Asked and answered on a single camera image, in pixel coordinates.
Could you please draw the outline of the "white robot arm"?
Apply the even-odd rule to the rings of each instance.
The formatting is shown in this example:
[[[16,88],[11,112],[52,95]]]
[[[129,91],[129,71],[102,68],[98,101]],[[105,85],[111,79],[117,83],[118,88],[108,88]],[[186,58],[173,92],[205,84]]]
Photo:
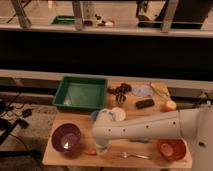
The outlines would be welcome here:
[[[213,106],[176,110],[116,122],[100,112],[92,127],[99,151],[113,139],[194,139],[192,171],[213,171]]]

